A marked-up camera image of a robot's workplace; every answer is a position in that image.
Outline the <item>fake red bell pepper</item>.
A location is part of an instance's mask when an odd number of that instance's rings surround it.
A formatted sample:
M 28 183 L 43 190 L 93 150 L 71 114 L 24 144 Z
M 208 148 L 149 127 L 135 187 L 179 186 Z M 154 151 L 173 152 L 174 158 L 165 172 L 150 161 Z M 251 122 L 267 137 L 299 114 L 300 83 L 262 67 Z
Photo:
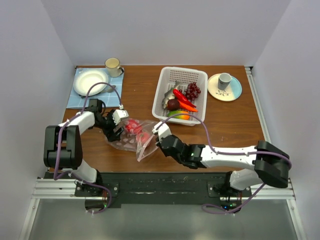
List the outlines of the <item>fake red bell pepper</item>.
M 125 122 L 124 128 L 129 134 L 133 134 L 133 135 L 137 135 L 143 130 L 140 123 L 135 119 L 128 119 Z

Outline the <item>clear zip top bag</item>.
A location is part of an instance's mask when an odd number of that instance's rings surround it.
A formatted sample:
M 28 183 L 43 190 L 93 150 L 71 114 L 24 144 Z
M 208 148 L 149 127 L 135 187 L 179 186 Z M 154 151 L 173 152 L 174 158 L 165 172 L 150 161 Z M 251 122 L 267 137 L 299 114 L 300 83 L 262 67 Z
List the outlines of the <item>clear zip top bag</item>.
M 151 120 L 133 119 L 138 121 L 139 124 L 142 126 L 142 132 L 148 132 L 151 135 L 150 144 L 148 147 L 146 147 L 146 146 L 137 145 L 137 141 L 136 141 L 137 135 L 130 134 L 125 130 L 125 122 L 127 120 L 120 123 L 120 126 L 124 128 L 124 131 L 121 134 L 119 141 L 109 142 L 107 140 L 107 137 L 105 137 L 105 141 L 107 142 L 108 145 L 112 146 L 115 149 L 118 149 L 121 151 L 134 152 L 136 160 L 140 162 L 144 158 L 153 154 L 158 149 L 156 145 L 156 137 L 152 133 L 152 129 L 157 124 L 157 122 L 151 121 Z

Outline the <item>fake peach pink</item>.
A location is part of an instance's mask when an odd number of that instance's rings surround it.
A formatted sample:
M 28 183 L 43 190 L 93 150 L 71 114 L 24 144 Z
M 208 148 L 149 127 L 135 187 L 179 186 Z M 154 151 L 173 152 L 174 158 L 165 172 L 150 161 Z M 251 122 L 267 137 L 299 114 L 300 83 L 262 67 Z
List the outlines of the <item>fake peach pink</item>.
M 136 135 L 136 142 L 138 146 L 148 147 L 151 142 L 151 135 L 148 132 L 142 131 Z

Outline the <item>fake mango green orange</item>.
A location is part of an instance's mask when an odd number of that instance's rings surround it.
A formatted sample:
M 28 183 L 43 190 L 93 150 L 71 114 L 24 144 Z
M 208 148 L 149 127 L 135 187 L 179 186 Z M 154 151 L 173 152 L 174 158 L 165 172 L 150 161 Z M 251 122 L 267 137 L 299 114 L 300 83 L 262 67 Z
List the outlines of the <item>fake mango green orange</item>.
M 178 120 L 188 121 L 190 119 L 190 114 L 188 111 L 174 110 L 174 111 L 170 111 L 167 114 L 167 118 L 174 118 L 174 119 L 178 119 Z

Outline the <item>fake dark purple fruit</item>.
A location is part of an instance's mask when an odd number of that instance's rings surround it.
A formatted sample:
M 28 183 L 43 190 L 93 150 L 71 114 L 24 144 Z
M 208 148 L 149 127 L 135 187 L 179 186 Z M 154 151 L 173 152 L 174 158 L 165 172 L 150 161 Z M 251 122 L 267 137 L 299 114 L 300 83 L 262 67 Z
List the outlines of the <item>fake dark purple fruit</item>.
M 167 101 L 166 109 L 169 111 L 176 111 L 180 108 L 180 103 L 177 99 L 170 99 Z

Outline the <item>fake carrot orange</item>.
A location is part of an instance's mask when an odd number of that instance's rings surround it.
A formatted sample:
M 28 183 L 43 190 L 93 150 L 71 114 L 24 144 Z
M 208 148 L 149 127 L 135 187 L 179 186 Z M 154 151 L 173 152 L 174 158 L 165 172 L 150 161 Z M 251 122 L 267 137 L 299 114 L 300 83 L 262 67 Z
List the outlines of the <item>fake carrot orange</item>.
M 187 110 L 189 112 L 198 112 L 198 110 L 188 104 L 183 103 L 182 101 L 178 100 L 179 102 L 179 108 L 183 110 Z

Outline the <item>fake red chili pepper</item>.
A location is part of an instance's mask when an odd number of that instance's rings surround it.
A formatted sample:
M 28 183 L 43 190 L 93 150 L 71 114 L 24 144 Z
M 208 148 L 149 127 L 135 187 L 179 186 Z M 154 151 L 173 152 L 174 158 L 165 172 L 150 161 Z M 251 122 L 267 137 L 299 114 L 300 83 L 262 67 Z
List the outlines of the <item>fake red chili pepper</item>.
M 174 88 L 172 92 L 178 100 L 180 100 L 181 102 L 183 102 L 184 104 L 190 107 L 196 108 L 196 106 L 192 104 L 179 90 Z

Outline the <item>fake fish grey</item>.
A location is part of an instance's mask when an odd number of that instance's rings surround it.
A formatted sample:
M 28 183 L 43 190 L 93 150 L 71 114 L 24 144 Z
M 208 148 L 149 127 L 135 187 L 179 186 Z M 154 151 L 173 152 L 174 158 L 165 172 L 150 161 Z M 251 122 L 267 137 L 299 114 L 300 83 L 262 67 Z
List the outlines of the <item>fake fish grey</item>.
M 178 87 L 181 86 L 183 83 L 181 81 L 176 81 L 174 87 L 171 87 L 170 90 L 168 90 L 164 94 L 164 98 L 161 102 L 162 108 L 166 109 L 168 106 L 168 101 L 175 99 L 175 94 L 173 93 L 173 90 L 178 90 Z

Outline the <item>fake purple grapes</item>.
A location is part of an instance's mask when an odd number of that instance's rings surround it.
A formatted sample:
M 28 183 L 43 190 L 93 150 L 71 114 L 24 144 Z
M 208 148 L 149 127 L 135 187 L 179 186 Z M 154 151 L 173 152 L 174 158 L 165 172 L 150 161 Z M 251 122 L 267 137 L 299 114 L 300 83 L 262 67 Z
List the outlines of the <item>fake purple grapes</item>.
M 193 101 L 197 99 L 200 93 L 201 93 L 201 90 L 197 86 L 196 82 L 189 83 L 187 86 L 187 89 L 184 91 L 184 95 L 189 101 Z

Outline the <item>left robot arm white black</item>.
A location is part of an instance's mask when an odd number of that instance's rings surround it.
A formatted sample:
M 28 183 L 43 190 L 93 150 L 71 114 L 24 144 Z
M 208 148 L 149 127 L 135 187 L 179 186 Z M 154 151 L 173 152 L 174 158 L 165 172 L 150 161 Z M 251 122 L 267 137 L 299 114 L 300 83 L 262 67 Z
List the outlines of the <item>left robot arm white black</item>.
M 100 172 L 83 158 L 81 135 L 88 129 L 98 128 L 109 142 L 119 141 L 124 131 L 120 124 L 129 117 L 122 104 L 104 116 L 103 105 L 101 100 L 91 99 L 88 107 L 71 119 L 45 129 L 43 161 L 46 167 L 54 169 L 53 179 L 69 175 L 79 181 L 81 191 L 92 196 L 101 196 L 107 191 Z

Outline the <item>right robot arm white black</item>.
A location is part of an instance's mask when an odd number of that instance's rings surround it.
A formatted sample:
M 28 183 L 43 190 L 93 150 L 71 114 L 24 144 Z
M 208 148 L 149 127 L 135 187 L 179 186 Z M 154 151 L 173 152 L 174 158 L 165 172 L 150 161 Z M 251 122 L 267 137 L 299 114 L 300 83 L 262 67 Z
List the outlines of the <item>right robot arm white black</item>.
M 230 167 L 225 182 L 216 191 L 230 197 L 253 185 L 265 184 L 285 189 L 292 167 L 288 154 L 260 140 L 256 146 L 213 148 L 204 144 L 186 144 L 177 136 L 156 137 L 156 145 L 166 157 L 190 169 Z

